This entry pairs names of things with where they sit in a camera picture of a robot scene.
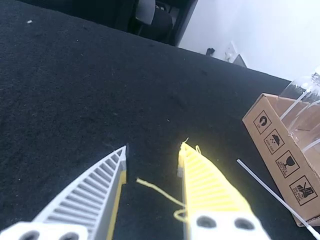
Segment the white wall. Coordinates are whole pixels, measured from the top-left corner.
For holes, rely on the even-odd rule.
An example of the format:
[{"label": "white wall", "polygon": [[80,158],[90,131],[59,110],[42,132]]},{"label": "white wall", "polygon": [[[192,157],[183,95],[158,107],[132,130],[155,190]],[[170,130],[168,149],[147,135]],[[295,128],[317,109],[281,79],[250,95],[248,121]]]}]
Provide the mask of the white wall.
[{"label": "white wall", "polygon": [[294,80],[320,65],[320,0],[198,0],[180,48],[225,58],[232,41],[250,69]]}]

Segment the black carpet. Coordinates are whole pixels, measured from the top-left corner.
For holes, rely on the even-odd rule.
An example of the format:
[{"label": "black carpet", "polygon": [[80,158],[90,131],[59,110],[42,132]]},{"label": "black carpet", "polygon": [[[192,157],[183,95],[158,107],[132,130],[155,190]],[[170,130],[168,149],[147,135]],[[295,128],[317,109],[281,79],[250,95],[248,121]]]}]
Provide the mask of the black carpet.
[{"label": "black carpet", "polygon": [[287,81],[18,1],[2,0],[0,9],[0,229],[32,220],[128,143],[114,239],[182,239],[172,216],[179,206],[135,178],[181,199],[177,155],[190,137],[273,240],[312,239],[236,163],[241,158],[277,190],[242,117]]}]

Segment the electrical outlet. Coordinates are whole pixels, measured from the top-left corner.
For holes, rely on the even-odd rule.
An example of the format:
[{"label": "electrical outlet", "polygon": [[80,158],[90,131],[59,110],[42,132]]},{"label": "electrical outlet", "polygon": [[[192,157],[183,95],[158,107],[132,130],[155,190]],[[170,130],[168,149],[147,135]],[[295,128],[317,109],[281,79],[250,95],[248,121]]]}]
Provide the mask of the electrical outlet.
[{"label": "electrical outlet", "polygon": [[231,41],[231,42],[229,42],[229,44],[226,47],[226,50],[224,52],[224,60],[226,62],[233,63],[237,56],[238,56],[238,53],[236,51],[235,45]]}]

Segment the white plastic strip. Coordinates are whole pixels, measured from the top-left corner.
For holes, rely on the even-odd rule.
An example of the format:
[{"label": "white plastic strip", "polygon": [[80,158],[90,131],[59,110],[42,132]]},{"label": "white plastic strip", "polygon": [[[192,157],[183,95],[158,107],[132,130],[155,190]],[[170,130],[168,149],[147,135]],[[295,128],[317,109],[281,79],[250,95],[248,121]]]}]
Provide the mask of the white plastic strip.
[{"label": "white plastic strip", "polygon": [[305,153],[306,151],[308,151],[310,148],[317,145],[318,143],[320,143],[320,139],[317,139],[317,140],[313,141],[312,143],[310,143],[308,146],[306,146],[304,149],[302,149],[302,152]]},{"label": "white plastic strip", "polygon": [[304,93],[301,94],[301,96],[295,100],[290,107],[281,115],[280,120],[284,119],[285,116],[309,93],[308,90],[306,90]]},{"label": "white plastic strip", "polygon": [[320,234],[310,226],[295,210],[293,210],[285,201],[281,199],[270,187],[268,187],[253,171],[250,170],[240,159],[237,163],[241,165],[258,183],[260,183],[275,199],[277,199],[286,209],[288,209],[299,221],[306,226],[315,239],[320,240]]}]

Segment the yellow string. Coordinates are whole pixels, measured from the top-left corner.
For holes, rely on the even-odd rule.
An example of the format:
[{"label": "yellow string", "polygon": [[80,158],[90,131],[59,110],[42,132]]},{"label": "yellow string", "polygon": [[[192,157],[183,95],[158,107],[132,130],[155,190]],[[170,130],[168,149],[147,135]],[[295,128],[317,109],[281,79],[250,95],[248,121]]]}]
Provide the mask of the yellow string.
[{"label": "yellow string", "polygon": [[180,214],[185,214],[186,212],[187,212],[187,210],[185,208],[184,209],[179,209],[179,210],[174,211],[173,216],[178,221],[186,223],[187,222],[187,218],[183,217],[183,216],[180,216]]},{"label": "yellow string", "polygon": [[196,150],[199,154],[201,154],[201,150],[200,150],[199,145],[195,145],[195,150]]},{"label": "yellow string", "polygon": [[162,194],[163,196],[165,196],[167,199],[169,199],[170,201],[174,202],[175,204],[178,204],[182,207],[185,207],[186,205],[183,203],[183,202],[180,202],[179,200],[175,199],[173,196],[169,195],[168,193],[166,193],[165,191],[163,191],[161,188],[159,188],[158,186],[150,183],[150,182],[147,182],[145,180],[142,180],[140,178],[137,178],[136,179],[136,182],[138,184],[141,184],[141,185],[144,185],[148,188],[152,188],[154,190],[156,190],[158,193]]}]

